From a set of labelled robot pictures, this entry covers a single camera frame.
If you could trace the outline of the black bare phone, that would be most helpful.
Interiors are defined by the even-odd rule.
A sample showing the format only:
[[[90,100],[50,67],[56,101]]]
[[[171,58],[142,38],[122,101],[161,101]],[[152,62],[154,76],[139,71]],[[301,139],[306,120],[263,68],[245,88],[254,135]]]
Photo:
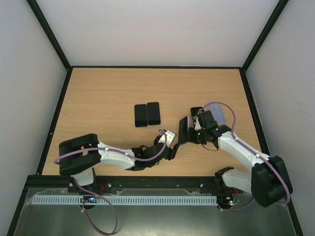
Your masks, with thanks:
[[[147,127],[147,105],[146,104],[136,104],[134,105],[134,120],[135,127]]]

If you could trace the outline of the lilac phone case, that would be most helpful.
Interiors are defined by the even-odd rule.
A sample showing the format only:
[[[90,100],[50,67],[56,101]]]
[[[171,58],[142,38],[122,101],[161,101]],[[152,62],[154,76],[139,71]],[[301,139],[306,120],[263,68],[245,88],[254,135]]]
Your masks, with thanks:
[[[211,113],[214,117],[214,120],[218,124],[226,123],[226,118],[224,116],[223,109],[219,103],[212,103],[212,104],[208,105],[207,107],[208,107],[208,110],[211,111]]]

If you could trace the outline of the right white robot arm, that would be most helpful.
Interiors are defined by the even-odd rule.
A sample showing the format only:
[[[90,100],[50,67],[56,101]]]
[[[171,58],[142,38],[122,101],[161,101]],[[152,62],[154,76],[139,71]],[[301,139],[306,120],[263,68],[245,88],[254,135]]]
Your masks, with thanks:
[[[191,114],[194,126],[193,142],[204,145],[212,143],[235,157],[248,170],[240,172],[226,167],[216,174],[215,188],[226,192],[236,188],[252,194],[263,207],[268,207],[280,200],[287,204],[293,187],[284,160],[279,156],[262,153],[240,139],[227,125],[218,125],[210,111],[199,110]]]

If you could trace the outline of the black phone case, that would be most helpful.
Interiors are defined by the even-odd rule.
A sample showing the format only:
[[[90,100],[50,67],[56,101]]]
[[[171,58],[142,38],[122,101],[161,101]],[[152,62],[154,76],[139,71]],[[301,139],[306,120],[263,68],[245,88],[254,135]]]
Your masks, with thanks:
[[[195,116],[197,115],[197,113],[198,113],[200,110],[203,111],[203,110],[202,110],[202,107],[192,107],[192,108],[190,109],[190,114],[191,114],[191,116],[192,116],[192,117],[195,117]]]

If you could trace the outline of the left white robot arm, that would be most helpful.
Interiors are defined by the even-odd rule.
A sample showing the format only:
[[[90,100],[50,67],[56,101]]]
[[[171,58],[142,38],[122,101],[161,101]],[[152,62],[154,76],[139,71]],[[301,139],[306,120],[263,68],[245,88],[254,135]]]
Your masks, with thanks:
[[[62,176],[73,177],[80,186],[95,183],[94,166],[112,165],[128,171],[142,171],[158,164],[162,159],[172,160],[175,148],[171,148],[176,134],[159,130],[154,144],[130,149],[111,147],[98,140],[96,134],[87,134],[59,144],[59,157],[54,163]]]

